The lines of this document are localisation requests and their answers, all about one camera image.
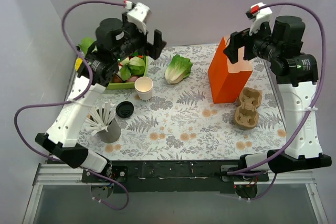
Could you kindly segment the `white paper coffee cup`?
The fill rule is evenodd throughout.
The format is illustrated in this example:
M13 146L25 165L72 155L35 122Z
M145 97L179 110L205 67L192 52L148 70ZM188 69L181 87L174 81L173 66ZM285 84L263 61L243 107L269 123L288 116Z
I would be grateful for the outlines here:
M149 77L140 77L134 83L134 88L142 101L149 101L153 95L153 81Z

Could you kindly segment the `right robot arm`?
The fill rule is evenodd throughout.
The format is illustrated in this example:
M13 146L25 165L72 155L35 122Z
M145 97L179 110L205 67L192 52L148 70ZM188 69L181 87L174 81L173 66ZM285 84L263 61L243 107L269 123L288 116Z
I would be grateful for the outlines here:
M301 52L305 27L300 17L279 16L273 28L265 21L256 33L249 29L233 32L223 51L232 63L238 61L239 48L244 48L244 60L259 57L268 61L284 107L286 144L278 150L241 156L237 170L231 173L242 180L251 180L257 171L284 173L332 164L317 134L314 104L322 79L315 57Z

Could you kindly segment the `black plastic cup lid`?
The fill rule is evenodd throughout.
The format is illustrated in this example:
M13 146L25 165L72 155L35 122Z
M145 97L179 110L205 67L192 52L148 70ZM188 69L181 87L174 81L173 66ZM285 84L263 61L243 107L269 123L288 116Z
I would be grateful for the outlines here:
M129 101L123 101L116 107L116 115L122 119L129 118L134 112L134 105Z

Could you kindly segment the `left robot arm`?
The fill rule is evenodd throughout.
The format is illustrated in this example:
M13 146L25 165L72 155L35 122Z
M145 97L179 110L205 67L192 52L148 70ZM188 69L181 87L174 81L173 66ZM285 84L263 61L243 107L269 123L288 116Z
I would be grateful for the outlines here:
M118 63L135 52L157 59L166 41L159 30L154 41L147 41L141 32L126 19L107 18L96 29L96 41L89 47L72 91L53 125L46 133L37 134L35 141L72 168L86 168L100 182L111 178L108 159L80 145L77 140L91 108L118 72Z

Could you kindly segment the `orange paper bag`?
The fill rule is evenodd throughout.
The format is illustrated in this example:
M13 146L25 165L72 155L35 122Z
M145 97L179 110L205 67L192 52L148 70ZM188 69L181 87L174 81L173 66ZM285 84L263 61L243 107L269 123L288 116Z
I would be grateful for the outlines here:
M238 50L238 62L232 64L224 54L226 38L222 38L207 71L213 103L234 103L253 72L250 61Z

